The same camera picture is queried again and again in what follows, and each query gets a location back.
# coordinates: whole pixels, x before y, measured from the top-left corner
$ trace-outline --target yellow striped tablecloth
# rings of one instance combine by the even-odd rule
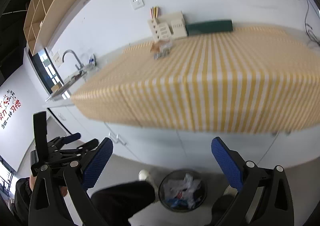
[[[319,123],[320,57],[283,30],[235,28],[132,46],[71,96],[88,118],[144,127],[262,133]]]

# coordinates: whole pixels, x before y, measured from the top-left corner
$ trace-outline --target trash can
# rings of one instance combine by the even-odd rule
[[[197,209],[207,197],[207,185],[193,170],[176,170],[160,183],[159,199],[170,211],[185,213]]]

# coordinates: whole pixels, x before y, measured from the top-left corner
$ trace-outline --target ceiling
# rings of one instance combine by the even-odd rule
[[[30,1],[0,0],[0,72],[3,81],[23,63],[23,50],[26,46],[23,25],[27,12],[3,13],[26,10]]]

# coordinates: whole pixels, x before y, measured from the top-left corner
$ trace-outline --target metal bolt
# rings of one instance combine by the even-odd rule
[[[47,170],[47,168],[48,168],[48,165],[43,165],[40,169],[41,169],[41,171],[45,171],[45,170]]]
[[[73,160],[73,161],[70,162],[70,166],[71,166],[72,168],[75,168],[75,167],[78,166],[78,165],[79,165],[79,162],[78,162],[77,160]]]
[[[282,166],[277,166],[276,169],[277,169],[279,172],[282,172],[282,171],[283,171],[283,167],[282,167]]]
[[[254,167],[254,163],[252,161],[248,161],[246,163],[247,167],[253,168]]]

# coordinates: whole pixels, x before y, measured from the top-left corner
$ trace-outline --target blue gripper pad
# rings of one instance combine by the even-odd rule
[[[111,139],[106,139],[100,143],[98,148],[95,150],[96,153],[94,157],[83,171],[82,187],[85,190],[94,187],[102,170],[113,153],[113,143]]]
[[[227,177],[230,186],[236,188],[238,192],[240,192],[243,187],[242,171],[230,156],[228,152],[229,149],[225,149],[218,139],[220,138],[216,137],[212,140],[211,152]]]

